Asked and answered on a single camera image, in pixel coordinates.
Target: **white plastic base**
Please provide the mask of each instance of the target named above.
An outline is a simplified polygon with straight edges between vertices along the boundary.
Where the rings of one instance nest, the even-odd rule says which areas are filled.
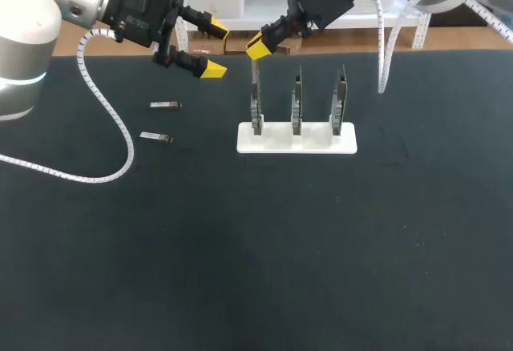
[[[291,123],[264,123],[262,135],[255,136],[251,123],[239,125],[239,153],[295,155],[353,155],[357,152],[352,123],[343,123],[340,136],[333,136],[330,123],[303,123],[301,136],[294,136]]]

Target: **white coiled cable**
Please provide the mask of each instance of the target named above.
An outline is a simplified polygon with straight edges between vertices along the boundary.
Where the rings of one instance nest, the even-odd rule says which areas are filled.
[[[381,77],[385,63],[385,19],[381,0],[374,0],[378,15],[378,77]]]
[[[128,169],[134,162],[134,143],[131,139],[130,133],[128,132],[128,129],[125,127],[125,124],[121,120],[121,118],[118,116],[114,108],[111,107],[111,104],[105,99],[105,97],[102,95],[102,93],[99,91],[98,87],[93,83],[93,80],[91,79],[91,76],[89,75],[89,72],[87,72],[86,63],[84,62],[84,50],[86,48],[87,43],[89,40],[96,36],[103,36],[115,39],[115,34],[113,30],[107,30],[107,29],[94,29],[88,31],[80,40],[79,46],[77,47],[77,62],[79,64],[80,73],[82,74],[82,77],[84,81],[86,82],[87,86],[91,91],[93,92],[93,95],[96,96],[96,98],[101,102],[103,107],[105,107],[105,110],[111,115],[113,120],[116,124],[118,124],[119,130],[123,134],[123,137],[125,138],[125,141],[127,142],[127,150],[128,150],[128,156],[127,161],[123,165],[123,167],[117,171],[116,173],[110,175],[110,176],[104,176],[104,177],[83,177],[83,176],[76,176],[76,175],[70,175],[69,173],[64,173],[61,171],[56,171],[55,169],[51,169],[48,167],[44,167],[42,165],[37,165],[34,163],[29,163],[25,160],[15,159],[9,156],[0,155],[0,161],[3,161],[5,163],[10,163],[14,165],[18,165],[20,167],[29,168],[34,171],[39,171],[46,173],[48,175],[57,176],[66,180],[70,181],[76,181],[79,183],[87,183],[87,184],[103,184],[103,183],[109,183],[111,181],[114,181],[121,176],[123,176],[125,173],[127,173]]]
[[[378,92],[384,93],[386,89],[386,84],[388,83],[388,79],[390,76],[390,65],[392,63],[392,57],[394,55],[395,44],[397,43],[399,33],[401,32],[403,20],[412,10],[415,9],[416,5],[418,5],[422,0],[410,0],[404,11],[399,15],[397,24],[392,29],[390,33],[390,37],[386,46],[385,52],[385,62],[383,65],[383,69],[380,71],[379,83],[378,83]],[[513,43],[513,31],[505,25],[497,16],[492,14],[487,8],[481,5],[479,2],[475,0],[460,0],[463,4],[467,5],[471,8],[479,17],[485,20],[488,25],[490,25],[497,33],[503,36],[508,42]]]

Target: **white cable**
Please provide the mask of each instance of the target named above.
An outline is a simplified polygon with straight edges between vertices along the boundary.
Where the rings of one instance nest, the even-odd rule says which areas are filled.
[[[92,38],[96,36],[104,36],[108,38],[115,39],[115,34],[113,30],[107,30],[107,29],[94,29],[88,31],[80,40],[79,46],[77,47],[77,62],[79,64],[80,73],[82,74],[82,77],[84,81],[86,82],[87,86],[91,91],[93,92],[93,95],[96,96],[96,98],[101,102],[101,104],[105,107],[109,115],[114,119],[115,123],[118,124],[119,129],[121,130],[121,133],[123,134],[123,137],[125,138],[125,141],[127,142],[127,150],[128,150],[128,157],[127,162],[123,165],[123,167],[117,171],[115,174],[105,177],[83,177],[83,176],[76,176],[76,175],[70,175],[68,173],[64,173],[61,171],[56,171],[55,169],[51,169],[48,167],[44,167],[42,165],[37,165],[34,163],[29,163],[25,160],[20,159],[14,159],[9,156],[0,155],[0,161],[18,165],[20,167],[25,167],[32,169],[34,171],[39,171],[46,173],[48,175],[61,177],[66,180],[76,181],[79,183],[88,183],[88,184],[102,184],[102,183],[108,183],[113,180],[116,180],[123,176],[125,173],[127,173],[128,169],[130,168],[131,164],[134,161],[134,143],[132,142],[130,133],[128,132],[128,129],[125,127],[125,124],[121,120],[121,118],[118,116],[116,111],[111,107],[111,104],[103,97],[102,93],[99,91],[99,89],[96,87],[96,85],[93,83],[93,80],[91,79],[91,76],[87,72],[86,64],[83,59],[84,50],[86,47],[86,44],[91,40]]]
[[[401,32],[402,22],[408,14],[419,4],[422,0],[410,0],[404,11],[399,15],[398,22],[395,27],[392,29],[392,33],[390,34],[390,38],[386,47],[385,52],[385,63],[383,67],[383,71],[381,73],[381,78],[379,81],[379,93],[385,92],[386,84],[388,83],[388,78],[390,75],[390,65],[392,63],[392,57],[394,54],[395,44],[398,40],[399,33]],[[485,20],[488,25],[490,25],[497,33],[503,36],[508,42],[513,43],[513,31],[505,25],[497,16],[492,14],[487,8],[478,3],[475,0],[460,0],[463,4],[467,5],[471,8],[479,17]]]
[[[385,63],[385,19],[381,0],[374,0],[376,13],[378,14],[378,82],[383,73]]]

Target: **small metal part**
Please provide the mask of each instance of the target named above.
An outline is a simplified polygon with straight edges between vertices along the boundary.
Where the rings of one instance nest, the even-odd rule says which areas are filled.
[[[262,117],[261,106],[261,86],[260,86],[260,64],[258,61],[251,61],[251,124],[254,135],[262,135],[264,120]]]
[[[303,123],[303,73],[302,69],[296,73],[296,82],[292,91],[292,129],[295,136],[301,136]]]
[[[179,111],[182,109],[182,103],[180,101],[163,101],[158,103],[150,103],[151,109],[166,109],[169,111]]]
[[[331,107],[331,126],[333,136],[340,136],[342,123],[344,122],[345,100],[347,99],[347,80],[345,67],[337,72],[337,82],[333,91],[333,103]]]
[[[149,133],[149,132],[141,132],[140,136],[141,139],[150,139],[150,140],[156,140],[160,141],[161,143],[170,144],[173,141],[173,138],[168,135],[161,135],[158,133]]]

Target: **white shelf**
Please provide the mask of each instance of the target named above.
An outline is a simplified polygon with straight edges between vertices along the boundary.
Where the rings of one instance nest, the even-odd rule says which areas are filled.
[[[384,13],[385,26],[395,26],[402,12],[405,0],[396,0],[392,9]],[[287,13],[287,0],[246,0],[244,16],[240,18],[219,18],[229,30],[259,30],[263,25],[275,22],[281,15]],[[419,12],[406,18],[403,26],[417,26]],[[353,14],[348,12],[332,22],[327,29],[376,28],[378,20],[375,13]],[[192,24],[187,24],[188,30],[197,30]]]

